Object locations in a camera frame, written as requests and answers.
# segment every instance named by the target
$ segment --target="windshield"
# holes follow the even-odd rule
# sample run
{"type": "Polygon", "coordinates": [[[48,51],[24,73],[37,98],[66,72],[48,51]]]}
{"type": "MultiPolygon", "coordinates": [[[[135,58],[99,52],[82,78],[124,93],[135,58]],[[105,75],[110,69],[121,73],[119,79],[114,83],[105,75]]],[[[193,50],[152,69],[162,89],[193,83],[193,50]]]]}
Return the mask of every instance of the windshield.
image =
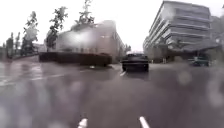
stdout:
{"type": "Polygon", "coordinates": [[[223,0],[2,0],[0,128],[224,128],[223,0]]]}

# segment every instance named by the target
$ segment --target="car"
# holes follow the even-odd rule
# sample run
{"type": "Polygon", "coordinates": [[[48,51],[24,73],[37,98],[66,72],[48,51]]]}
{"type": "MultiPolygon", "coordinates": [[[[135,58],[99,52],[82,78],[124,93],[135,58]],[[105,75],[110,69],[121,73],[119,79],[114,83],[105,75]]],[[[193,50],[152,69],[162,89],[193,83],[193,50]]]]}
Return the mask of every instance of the car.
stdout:
{"type": "Polygon", "coordinates": [[[149,69],[149,59],[142,52],[127,53],[121,63],[123,71],[136,69],[148,72],[149,69]]]}
{"type": "Polygon", "coordinates": [[[191,66],[196,66],[196,67],[208,67],[210,65],[210,61],[207,57],[194,57],[194,59],[190,60],[190,65],[191,66]]]}

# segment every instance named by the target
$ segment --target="tree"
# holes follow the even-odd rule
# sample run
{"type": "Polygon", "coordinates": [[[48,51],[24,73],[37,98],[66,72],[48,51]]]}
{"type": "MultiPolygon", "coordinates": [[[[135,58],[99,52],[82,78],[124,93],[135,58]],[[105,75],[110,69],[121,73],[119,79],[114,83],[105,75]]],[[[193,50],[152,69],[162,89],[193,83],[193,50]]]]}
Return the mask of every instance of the tree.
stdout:
{"type": "Polygon", "coordinates": [[[50,22],[53,22],[54,24],[50,27],[50,30],[48,32],[47,38],[46,38],[46,46],[47,46],[47,52],[50,48],[55,48],[55,41],[58,37],[59,30],[63,29],[63,22],[66,17],[68,17],[68,14],[65,13],[65,10],[67,8],[62,6],[58,9],[55,9],[54,11],[54,18],[50,20],[50,22]]]}
{"type": "Polygon", "coordinates": [[[37,39],[37,15],[36,12],[33,11],[27,20],[26,26],[24,27],[24,33],[25,36],[23,37],[23,42],[22,42],[22,48],[21,48],[21,54],[27,54],[28,52],[33,52],[34,51],[34,46],[33,46],[33,41],[37,39]]]}
{"type": "Polygon", "coordinates": [[[6,55],[10,59],[13,57],[13,32],[11,33],[11,37],[6,41],[6,55]]]}
{"type": "Polygon", "coordinates": [[[81,30],[85,27],[93,27],[94,26],[94,17],[89,16],[91,12],[89,11],[89,7],[92,0],[85,0],[83,6],[83,12],[79,12],[79,20],[75,20],[76,25],[72,26],[71,30],[81,30]]]}
{"type": "Polygon", "coordinates": [[[18,35],[17,35],[17,37],[16,37],[16,42],[15,42],[15,54],[17,53],[17,51],[18,51],[18,47],[19,47],[19,45],[20,45],[20,42],[19,42],[19,40],[20,40],[20,32],[18,33],[18,35]]]}
{"type": "Polygon", "coordinates": [[[125,45],[124,45],[124,51],[125,51],[125,53],[127,53],[128,51],[131,51],[131,46],[125,44],[125,45]]]}

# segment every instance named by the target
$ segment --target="evergreen tree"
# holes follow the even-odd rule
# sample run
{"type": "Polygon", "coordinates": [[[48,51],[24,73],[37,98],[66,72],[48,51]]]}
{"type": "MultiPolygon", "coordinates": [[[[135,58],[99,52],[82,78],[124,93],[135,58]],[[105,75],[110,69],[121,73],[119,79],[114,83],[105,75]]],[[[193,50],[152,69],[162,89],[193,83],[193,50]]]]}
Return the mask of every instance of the evergreen tree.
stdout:
{"type": "Polygon", "coordinates": [[[65,13],[66,7],[60,7],[58,9],[55,9],[54,11],[54,18],[50,20],[50,22],[53,22],[54,24],[50,27],[50,30],[48,32],[47,38],[46,38],[46,46],[47,51],[49,51],[50,48],[55,48],[55,40],[58,37],[59,30],[63,29],[63,22],[66,17],[68,17],[68,14],[65,13]]]}
{"type": "Polygon", "coordinates": [[[20,32],[18,33],[18,35],[17,35],[17,37],[16,37],[16,42],[15,42],[15,54],[17,53],[17,51],[18,51],[18,47],[19,47],[19,45],[20,45],[20,42],[19,42],[19,40],[20,40],[20,32]]]}
{"type": "Polygon", "coordinates": [[[85,0],[83,11],[79,12],[79,20],[75,20],[76,25],[72,26],[71,30],[81,30],[85,27],[93,27],[94,26],[94,17],[90,16],[91,12],[89,11],[89,7],[91,6],[92,0],[85,0]]]}
{"type": "Polygon", "coordinates": [[[36,12],[33,11],[27,20],[26,27],[24,27],[25,36],[23,37],[21,54],[26,55],[28,52],[34,51],[33,41],[37,39],[37,15],[36,12]]]}

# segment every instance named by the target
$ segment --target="building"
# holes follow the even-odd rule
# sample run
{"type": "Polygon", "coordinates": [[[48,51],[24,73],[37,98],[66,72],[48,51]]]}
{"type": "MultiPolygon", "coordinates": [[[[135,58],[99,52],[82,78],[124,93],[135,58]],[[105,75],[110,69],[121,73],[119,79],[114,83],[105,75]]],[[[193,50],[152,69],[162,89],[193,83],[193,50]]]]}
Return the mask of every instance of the building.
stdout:
{"type": "Polygon", "coordinates": [[[190,3],[163,1],[143,43],[149,58],[164,58],[170,51],[210,39],[211,14],[208,7],[190,3]]]}
{"type": "Polygon", "coordinates": [[[56,50],[90,54],[109,54],[113,61],[118,61],[125,53],[125,46],[116,30],[114,21],[103,21],[94,27],[80,31],[67,31],[59,34],[56,50]]]}

